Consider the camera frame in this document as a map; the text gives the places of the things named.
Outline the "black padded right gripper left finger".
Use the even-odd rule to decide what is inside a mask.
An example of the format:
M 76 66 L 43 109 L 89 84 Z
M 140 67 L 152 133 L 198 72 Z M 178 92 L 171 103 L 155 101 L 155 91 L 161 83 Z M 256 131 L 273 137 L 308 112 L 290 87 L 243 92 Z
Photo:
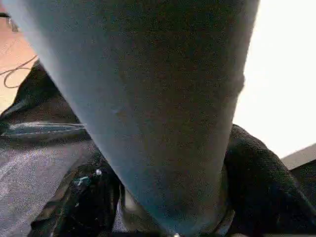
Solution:
M 98 149 L 71 166 L 31 223 L 33 237 L 97 237 L 112 230 L 121 182 Z

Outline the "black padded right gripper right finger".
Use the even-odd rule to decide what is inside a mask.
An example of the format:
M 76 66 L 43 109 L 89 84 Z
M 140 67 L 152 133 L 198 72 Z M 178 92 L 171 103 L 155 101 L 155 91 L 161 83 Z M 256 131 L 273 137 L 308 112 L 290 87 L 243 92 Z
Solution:
M 235 211 L 229 234 L 316 233 L 316 209 L 290 171 L 262 141 L 235 124 L 224 163 Z

